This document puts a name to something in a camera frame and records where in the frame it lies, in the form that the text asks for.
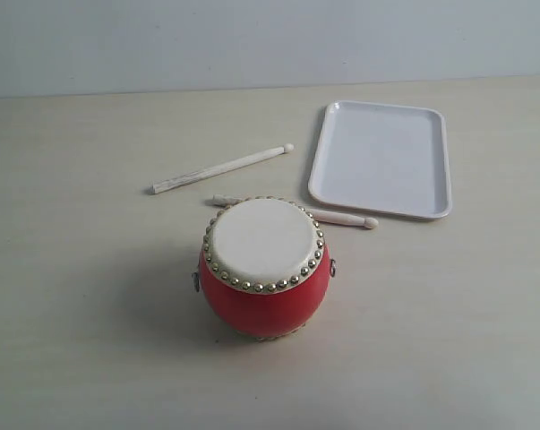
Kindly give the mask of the white rectangular plastic tray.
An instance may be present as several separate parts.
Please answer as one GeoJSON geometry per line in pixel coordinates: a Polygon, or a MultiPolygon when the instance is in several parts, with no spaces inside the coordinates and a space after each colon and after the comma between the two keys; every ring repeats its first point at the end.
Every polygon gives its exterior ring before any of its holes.
{"type": "Polygon", "coordinates": [[[308,192],[315,201],[412,219],[452,209],[444,116],[427,107],[338,100],[324,110],[308,192]]]}

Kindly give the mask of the white wooden drumstick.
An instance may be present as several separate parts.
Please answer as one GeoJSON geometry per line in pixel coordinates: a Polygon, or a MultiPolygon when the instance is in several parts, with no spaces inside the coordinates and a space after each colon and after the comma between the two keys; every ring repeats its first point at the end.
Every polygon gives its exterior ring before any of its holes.
{"type": "Polygon", "coordinates": [[[181,176],[176,176],[169,178],[163,181],[159,181],[150,186],[149,192],[151,195],[162,194],[164,192],[193,184],[214,176],[219,176],[230,171],[237,170],[239,168],[244,168],[259,162],[263,162],[267,159],[272,159],[284,154],[288,154],[295,149],[295,146],[291,143],[279,146],[276,148],[271,148],[268,150],[256,152],[254,154],[230,160],[216,166],[209,168],[204,168],[201,170],[193,171],[181,176]]]}
{"type": "MultiPolygon", "coordinates": [[[[214,206],[226,207],[228,205],[237,204],[243,201],[244,198],[236,198],[223,194],[214,194],[208,200],[208,203],[214,206]]],[[[326,224],[364,228],[368,230],[375,229],[379,226],[379,221],[373,217],[358,216],[335,211],[325,211],[316,208],[306,208],[305,211],[312,213],[316,220],[326,224]]]]}

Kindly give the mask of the small red drum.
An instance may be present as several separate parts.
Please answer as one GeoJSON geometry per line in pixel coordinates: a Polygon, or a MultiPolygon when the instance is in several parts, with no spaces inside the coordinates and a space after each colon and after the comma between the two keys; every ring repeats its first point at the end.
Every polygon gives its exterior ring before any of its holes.
{"type": "Polygon", "coordinates": [[[222,322],[268,340],[304,327],[335,274],[315,214],[262,196],[222,203],[205,229],[193,286],[222,322]]]}

